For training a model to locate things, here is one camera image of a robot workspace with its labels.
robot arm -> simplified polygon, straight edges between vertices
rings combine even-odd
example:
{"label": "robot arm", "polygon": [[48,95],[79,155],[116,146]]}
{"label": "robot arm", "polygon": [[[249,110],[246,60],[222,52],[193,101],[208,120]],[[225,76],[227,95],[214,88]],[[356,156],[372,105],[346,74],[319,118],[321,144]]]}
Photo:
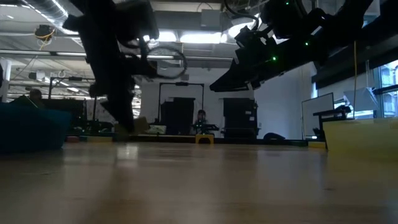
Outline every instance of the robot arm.
{"label": "robot arm", "polygon": [[[131,101],[134,96],[133,75],[149,78],[160,77],[157,69],[148,62],[148,50],[143,40],[145,35],[151,39],[159,37],[153,10],[148,0],[126,1],[115,4],[112,0],[72,0],[83,13],[81,17],[69,16],[64,28],[77,31],[87,54],[96,82],[90,87],[90,95],[108,97],[102,103],[105,109],[128,131],[134,130]],[[131,40],[139,39],[139,45],[131,45]],[[129,54],[127,57],[119,48],[139,50],[141,57]],[[187,69],[185,57],[184,69]]]}
{"label": "robot arm", "polygon": [[[254,89],[268,79],[316,61],[323,65],[329,55],[354,42],[362,29],[363,17],[373,0],[346,0],[334,15],[321,9],[306,13],[301,0],[270,0],[261,19],[267,24],[264,31],[243,28],[235,39],[240,46],[231,68],[210,89],[213,91]],[[288,39],[276,44],[269,32],[278,39]]]}

white wall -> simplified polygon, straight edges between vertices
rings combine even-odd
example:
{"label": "white wall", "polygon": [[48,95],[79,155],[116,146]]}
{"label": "white wall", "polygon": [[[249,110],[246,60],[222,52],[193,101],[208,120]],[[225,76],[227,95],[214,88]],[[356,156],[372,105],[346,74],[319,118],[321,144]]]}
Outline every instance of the white wall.
{"label": "white wall", "polygon": [[11,75],[11,65],[12,62],[7,59],[0,60],[1,67],[2,67],[2,85],[0,87],[0,102],[7,102],[7,93],[8,93],[8,84],[10,82],[10,75]]}
{"label": "white wall", "polygon": [[[159,100],[159,84],[143,83],[141,85],[141,114],[145,116],[148,122],[154,122],[157,118],[158,100]],[[195,98],[195,112],[201,109],[201,86],[175,86],[162,85],[162,94],[160,104],[171,97]],[[220,128],[224,125],[223,119],[223,98],[254,98],[253,91],[239,91],[231,93],[215,93],[210,90],[209,84],[205,84],[204,110],[206,118],[210,124],[216,124]],[[221,137],[221,133],[215,133],[217,138]]]}
{"label": "white wall", "polygon": [[[344,91],[354,90],[354,80],[355,78],[351,77],[338,83],[326,86],[319,89],[318,94],[322,96],[328,93],[333,93],[335,100],[340,100],[344,97]],[[358,90],[364,87],[374,87],[373,73],[370,73],[368,76],[366,76],[366,74],[358,75],[356,79],[356,89]]]}
{"label": "white wall", "polygon": [[276,133],[286,139],[302,139],[302,101],[311,98],[311,76],[315,73],[313,63],[308,63],[266,81],[254,91],[261,128],[257,138]]}
{"label": "white wall", "polygon": [[[166,68],[166,69],[158,69],[158,73],[165,76],[174,76],[182,71],[182,68]],[[188,68],[185,72],[189,75],[189,80],[185,82],[189,83],[207,83],[211,84],[215,82],[219,77],[224,75],[228,71],[227,68]],[[170,80],[163,80],[159,82],[169,82]],[[181,80],[178,78],[173,80],[173,82],[180,82]]]}

wooden floor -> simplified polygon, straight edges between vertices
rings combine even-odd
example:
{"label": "wooden floor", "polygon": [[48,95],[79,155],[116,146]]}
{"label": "wooden floor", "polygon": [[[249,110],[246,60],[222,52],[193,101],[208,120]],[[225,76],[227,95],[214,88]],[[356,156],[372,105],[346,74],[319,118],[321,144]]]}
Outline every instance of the wooden floor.
{"label": "wooden floor", "polygon": [[397,175],[300,148],[71,144],[1,159],[0,223],[398,223]]}

yellow stool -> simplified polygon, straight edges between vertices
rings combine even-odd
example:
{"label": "yellow stool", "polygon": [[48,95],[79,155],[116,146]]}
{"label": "yellow stool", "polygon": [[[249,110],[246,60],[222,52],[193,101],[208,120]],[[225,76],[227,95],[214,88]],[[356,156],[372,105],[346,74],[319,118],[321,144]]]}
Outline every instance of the yellow stool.
{"label": "yellow stool", "polygon": [[318,149],[326,149],[326,143],[325,142],[310,141],[310,142],[308,142],[308,147],[318,148]]}
{"label": "yellow stool", "polygon": [[197,144],[199,144],[199,141],[200,141],[201,139],[209,139],[210,144],[214,144],[214,135],[212,135],[212,134],[197,134],[197,135],[195,136],[195,142],[196,142]]}

seated person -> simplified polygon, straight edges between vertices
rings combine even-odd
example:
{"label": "seated person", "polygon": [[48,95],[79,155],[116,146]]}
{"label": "seated person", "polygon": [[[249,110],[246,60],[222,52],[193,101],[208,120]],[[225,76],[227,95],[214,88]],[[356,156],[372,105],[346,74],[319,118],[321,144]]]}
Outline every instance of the seated person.
{"label": "seated person", "polygon": [[206,111],[204,110],[199,110],[198,111],[198,118],[193,124],[193,127],[191,128],[190,134],[209,134],[208,131],[202,131],[199,128],[199,125],[201,124],[207,124],[206,120]]}
{"label": "seated person", "polygon": [[38,89],[31,89],[29,92],[29,99],[38,107],[43,108],[44,104],[42,103],[42,92]]}

